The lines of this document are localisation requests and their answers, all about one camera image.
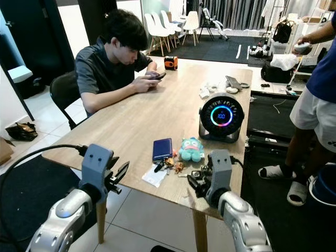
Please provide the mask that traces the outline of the standing person in blue shirt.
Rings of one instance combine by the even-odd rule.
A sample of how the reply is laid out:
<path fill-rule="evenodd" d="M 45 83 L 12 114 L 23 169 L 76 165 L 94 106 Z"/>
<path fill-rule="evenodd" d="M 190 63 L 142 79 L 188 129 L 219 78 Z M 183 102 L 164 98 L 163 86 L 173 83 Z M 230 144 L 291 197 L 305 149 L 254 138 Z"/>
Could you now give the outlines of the standing person in blue shirt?
<path fill-rule="evenodd" d="M 290 178 L 286 199 L 293 206 L 302 206 L 309 192 L 309 178 L 336 155 L 336 41 L 314 68 L 290 120 L 296 129 L 285 160 L 264 166 L 257 173 L 267 180 Z"/>

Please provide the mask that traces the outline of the small grey rounded device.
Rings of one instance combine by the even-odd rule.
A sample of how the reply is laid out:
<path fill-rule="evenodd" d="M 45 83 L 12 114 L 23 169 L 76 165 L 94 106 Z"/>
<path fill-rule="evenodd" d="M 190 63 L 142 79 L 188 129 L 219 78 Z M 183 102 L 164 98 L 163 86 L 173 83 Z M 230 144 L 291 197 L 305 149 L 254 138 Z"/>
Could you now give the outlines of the small grey rounded device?
<path fill-rule="evenodd" d="M 312 44 L 305 41 L 305 43 L 295 44 L 293 46 L 293 53 L 295 55 L 307 55 L 312 50 Z"/>

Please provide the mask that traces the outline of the black chair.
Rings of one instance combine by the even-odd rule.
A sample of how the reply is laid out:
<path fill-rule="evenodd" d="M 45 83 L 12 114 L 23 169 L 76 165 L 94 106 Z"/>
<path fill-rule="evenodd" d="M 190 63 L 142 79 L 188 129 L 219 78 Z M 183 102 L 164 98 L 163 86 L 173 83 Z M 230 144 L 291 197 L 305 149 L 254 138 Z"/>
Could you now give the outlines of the black chair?
<path fill-rule="evenodd" d="M 55 78 L 50 84 L 50 96 L 53 103 L 60 112 L 67 118 L 70 129 L 74 129 L 77 125 L 75 121 L 65 111 L 70 104 L 81 98 L 77 85 L 77 75 L 74 70 L 66 72 Z"/>

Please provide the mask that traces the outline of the seated person in dark shirt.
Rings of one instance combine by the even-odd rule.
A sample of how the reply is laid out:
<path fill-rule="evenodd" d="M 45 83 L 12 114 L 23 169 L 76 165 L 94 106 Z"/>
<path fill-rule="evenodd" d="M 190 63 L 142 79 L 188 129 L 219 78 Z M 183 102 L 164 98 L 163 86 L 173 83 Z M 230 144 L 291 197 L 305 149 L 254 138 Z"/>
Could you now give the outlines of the seated person in dark shirt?
<path fill-rule="evenodd" d="M 158 65 L 142 53 L 149 45 L 136 15 L 123 9 L 110 12 L 98 41 L 75 58 L 77 85 L 88 116 L 159 85 Z"/>

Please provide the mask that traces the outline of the white box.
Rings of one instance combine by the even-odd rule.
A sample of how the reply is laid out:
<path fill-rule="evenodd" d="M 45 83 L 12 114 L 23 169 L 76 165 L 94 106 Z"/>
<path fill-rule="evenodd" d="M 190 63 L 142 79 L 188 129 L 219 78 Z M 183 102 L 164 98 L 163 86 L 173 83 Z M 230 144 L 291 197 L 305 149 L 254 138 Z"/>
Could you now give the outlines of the white box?
<path fill-rule="evenodd" d="M 12 82 L 19 83 L 29 79 L 29 77 L 33 75 L 33 72 L 30 69 L 28 69 L 25 65 L 23 65 L 8 70 L 8 74 Z"/>

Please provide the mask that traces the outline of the white dining chair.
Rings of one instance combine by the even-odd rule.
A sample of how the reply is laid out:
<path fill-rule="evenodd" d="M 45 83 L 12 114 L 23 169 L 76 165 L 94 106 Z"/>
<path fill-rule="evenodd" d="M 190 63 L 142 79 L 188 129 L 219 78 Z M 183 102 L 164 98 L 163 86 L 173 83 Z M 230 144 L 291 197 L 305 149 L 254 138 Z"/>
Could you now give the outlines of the white dining chair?
<path fill-rule="evenodd" d="M 175 41 L 177 44 L 179 40 L 179 35 L 183 31 L 182 28 L 178 25 L 178 23 L 173 23 L 168 17 L 168 14 L 166 11 L 161 10 L 161 19 L 162 19 L 162 24 L 160 25 L 163 29 L 163 31 L 170 35 L 171 38 Z"/>
<path fill-rule="evenodd" d="M 187 36 L 192 34 L 194 45 L 197 44 L 197 29 L 199 29 L 199 17 L 198 12 L 193 10 L 188 13 L 185 24 L 183 24 L 183 31 L 185 31 L 185 35 L 183 36 L 183 43 L 185 43 Z"/>
<path fill-rule="evenodd" d="M 170 34 L 166 31 L 165 28 L 161 27 L 151 14 L 144 14 L 146 24 L 148 26 L 149 34 L 153 37 L 152 40 L 156 39 L 159 42 L 159 48 L 161 49 L 162 56 L 165 56 L 164 47 L 170 53 Z"/>

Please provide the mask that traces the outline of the grey hand tool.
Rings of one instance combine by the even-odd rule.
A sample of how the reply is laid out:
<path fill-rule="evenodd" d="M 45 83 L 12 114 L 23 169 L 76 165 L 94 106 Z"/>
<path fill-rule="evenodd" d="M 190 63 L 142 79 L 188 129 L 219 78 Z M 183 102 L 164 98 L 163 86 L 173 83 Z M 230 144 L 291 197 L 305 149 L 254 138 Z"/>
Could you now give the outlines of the grey hand tool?
<path fill-rule="evenodd" d="M 249 88 L 250 85 L 246 82 L 238 82 L 234 77 L 225 76 L 226 78 L 226 92 L 230 94 L 236 94 L 244 88 Z"/>

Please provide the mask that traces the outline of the orange black tape measure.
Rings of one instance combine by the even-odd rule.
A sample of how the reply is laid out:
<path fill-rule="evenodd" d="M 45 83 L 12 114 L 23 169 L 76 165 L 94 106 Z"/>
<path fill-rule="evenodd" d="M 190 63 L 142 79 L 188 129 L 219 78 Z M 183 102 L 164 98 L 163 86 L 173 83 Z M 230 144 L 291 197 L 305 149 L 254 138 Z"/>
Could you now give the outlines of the orange black tape measure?
<path fill-rule="evenodd" d="M 165 70 L 177 70 L 179 66 L 179 59 L 178 57 L 164 57 L 164 67 Z"/>

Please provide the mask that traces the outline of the white crumpled packet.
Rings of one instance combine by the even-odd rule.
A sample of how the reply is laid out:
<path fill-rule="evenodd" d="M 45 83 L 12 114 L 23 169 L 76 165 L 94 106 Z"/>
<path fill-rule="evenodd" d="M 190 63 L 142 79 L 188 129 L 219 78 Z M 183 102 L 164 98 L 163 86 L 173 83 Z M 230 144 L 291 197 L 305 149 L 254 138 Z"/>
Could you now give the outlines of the white crumpled packet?
<path fill-rule="evenodd" d="M 218 93 L 219 91 L 220 91 L 219 82 L 216 81 L 205 82 L 199 90 L 199 97 L 201 99 L 206 99 L 212 94 Z"/>

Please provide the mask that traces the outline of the round black speaker with display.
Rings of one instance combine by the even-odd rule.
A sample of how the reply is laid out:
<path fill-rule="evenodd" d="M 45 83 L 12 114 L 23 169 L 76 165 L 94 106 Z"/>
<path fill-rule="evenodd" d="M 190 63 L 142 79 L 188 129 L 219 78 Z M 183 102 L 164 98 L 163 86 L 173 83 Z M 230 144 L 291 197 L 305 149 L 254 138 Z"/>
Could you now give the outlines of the round black speaker with display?
<path fill-rule="evenodd" d="M 242 105 L 230 93 L 215 93 L 199 108 L 201 139 L 223 143 L 238 141 L 245 113 Z"/>

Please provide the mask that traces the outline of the black treadmill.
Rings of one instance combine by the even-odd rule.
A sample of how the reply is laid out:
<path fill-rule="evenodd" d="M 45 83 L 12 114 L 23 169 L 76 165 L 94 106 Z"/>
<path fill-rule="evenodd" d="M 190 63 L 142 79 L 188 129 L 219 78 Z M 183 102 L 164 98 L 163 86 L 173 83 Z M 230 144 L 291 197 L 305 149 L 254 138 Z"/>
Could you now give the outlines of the black treadmill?
<path fill-rule="evenodd" d="M 245 155 L 255 151 L 285 154 L 295 127 L 289 113 L 299 96 L 264 91 L 250 92 L 250 113 L 247 124 Z"/>

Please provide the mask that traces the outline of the dark blue wallet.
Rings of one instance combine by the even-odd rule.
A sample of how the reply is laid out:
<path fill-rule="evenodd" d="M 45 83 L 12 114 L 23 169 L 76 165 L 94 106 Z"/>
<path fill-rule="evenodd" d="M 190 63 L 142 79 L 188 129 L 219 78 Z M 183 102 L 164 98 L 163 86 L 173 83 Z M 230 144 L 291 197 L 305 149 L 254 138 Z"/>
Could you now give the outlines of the dark blue wallet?
<path fill-rule="evenodd" d="M 165 160 L 173 157 L 171 138 L 160 139 L 153 142 L 153 161 Z"/>

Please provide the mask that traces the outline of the large black bag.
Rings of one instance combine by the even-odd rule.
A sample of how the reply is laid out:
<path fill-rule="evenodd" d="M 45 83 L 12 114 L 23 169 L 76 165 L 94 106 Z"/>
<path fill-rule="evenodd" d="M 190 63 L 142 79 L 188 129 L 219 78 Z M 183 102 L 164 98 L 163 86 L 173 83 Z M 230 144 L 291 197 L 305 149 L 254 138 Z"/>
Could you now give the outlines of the large black bag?
<path fill-rule="evenodd" d="M 288 84 L 292 79 L 292 70 L 282 70 L 278 67 L 273 67 L 269 61 L 264 62 L 260 74 L 262 79 L 267 82 Z"/>

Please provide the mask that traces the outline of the black backpack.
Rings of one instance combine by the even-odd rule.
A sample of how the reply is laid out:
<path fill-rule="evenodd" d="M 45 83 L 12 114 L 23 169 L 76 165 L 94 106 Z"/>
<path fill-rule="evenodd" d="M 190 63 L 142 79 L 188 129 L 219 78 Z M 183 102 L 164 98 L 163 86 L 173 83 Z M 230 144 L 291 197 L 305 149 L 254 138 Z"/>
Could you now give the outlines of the black backpack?
<path fill-rule="evenodd" d="M 276 25 L 275 33 L 272 36 L 273 41 L 276 43 L 287 44 L 292 34 L 293 26 L 295 26 L 294 21 L 287 19 L 280 21 Z"/>

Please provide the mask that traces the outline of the wooden table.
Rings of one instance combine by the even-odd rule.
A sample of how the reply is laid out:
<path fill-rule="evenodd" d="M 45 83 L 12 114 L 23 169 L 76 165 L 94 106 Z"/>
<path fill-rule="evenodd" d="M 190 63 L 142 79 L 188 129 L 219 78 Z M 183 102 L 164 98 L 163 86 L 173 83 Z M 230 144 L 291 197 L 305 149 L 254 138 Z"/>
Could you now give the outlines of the wooden table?
<path fill-rule="evenodd" d="M 233 252 L 233 238 L 216 209 L 195 197 L 186 178 L 170 173 L 156 187 L 143 180 L 153 166 L 153 142 L 170 138 L 178 149 L 183 139 L 198 136 L 200 89 L 231 76 L 253 84 L 254 72 L 233 64 L 181 62 L 156 90 L 136 94 L 87 118 L 58 144 L 98 144 L 129 162 L 121 195 L 111 194 L 111 209 L 86 231 L 82 246 L 93 252 L 149 250 L 154 244 L 183 252 Z"/>

